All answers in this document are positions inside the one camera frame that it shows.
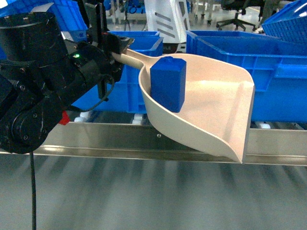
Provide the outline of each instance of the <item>black cable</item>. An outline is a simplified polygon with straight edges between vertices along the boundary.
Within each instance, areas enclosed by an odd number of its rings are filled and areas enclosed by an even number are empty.
[[[111,81],[112,81],[111,89],[110,89],[108,92],[106,92],[105,96],[104,96],[98,103],[96,103],[95,105],[93,105],[91,108],[86,109],[86,110],[80,109],[80,112],[81,112],[81,113],[89,112],[89,111],[95,109],[97,106],[99,106],[102,102],[104,102],[104,101],[106,100],[106,98],[112,93],[112,91],[113,91],[113,89],[114,89],[114,85],[115,85],[114,79],[111,78]]]
[[[30,163],[31,163],[31,186],[32,186],[32,230],[36,230],[36,185],[35,185],[33,152],[30,152]]]

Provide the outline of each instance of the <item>stainless steel rail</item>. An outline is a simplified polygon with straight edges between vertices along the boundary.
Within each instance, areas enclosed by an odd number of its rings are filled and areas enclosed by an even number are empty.
[[[304,130],[252,128],[244,163],[307,166],[306,145]],[[35,154],[234,163],[181,145],[152,126],[127,124],[58,125]]]

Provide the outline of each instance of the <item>white dustpan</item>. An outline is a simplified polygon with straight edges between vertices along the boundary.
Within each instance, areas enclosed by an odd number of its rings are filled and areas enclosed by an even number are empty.
[[[147,115],[159,132],[198,151],[242,163],[254,99],[254,83],[246,70],[197,55],[168,55],[187,62],[185,101],[180,112],[173,113],[150,96],[150,68],[161,57],[129,49],[113,56],[141,70]]]

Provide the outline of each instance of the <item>blue plastic crate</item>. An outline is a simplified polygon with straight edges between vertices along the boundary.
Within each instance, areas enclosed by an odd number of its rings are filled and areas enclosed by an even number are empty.
[[[124,37],[134,37],[134,36],[160,36],[159,31],[110,31],[114,35],[124,36]]]
[[[131,49],[152,57],[162,55],[163,38],[157,36],[135,36],[134,38],[134,43],[130,45]],[[145,103],[139,86],[139,73],[138,69],[124,66],[121,80],[115,84],[108,97],[109,101],[101,103],[95,110],[145,114]],[[98,101],[97,86],[95,86],[73,105],[87,109]]]
[[[262,27],[267,35],[307,45],[307,0],[297,0],[285,5],[268,18]]]
[[[254,34],[241,31],[187,31],[187,53],[197,53],[197,38],[200,36],[220,36],[220,37],[259,37],[262,34]]]
[[[252,121],[307,122],[307,49],[268,37],[202,37],[197,54],[245,68],[252,76]]]
[[[0,9],[0,17],[28,13],[34,7],[53,2],[48,12],[55,14],[61,31],[87,30],[78,3],[71,0],[17,0]]]

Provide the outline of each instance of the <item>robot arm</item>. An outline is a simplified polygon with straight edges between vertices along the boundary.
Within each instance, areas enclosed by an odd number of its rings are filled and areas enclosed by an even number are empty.
[[[128,39],[104,33],[102,48],[74,44],[68,54],[55,16],[35,12],[0,18],[0,149],[37,149],[62,119],[62,112],[96,84],[120,80],[121,53]]]

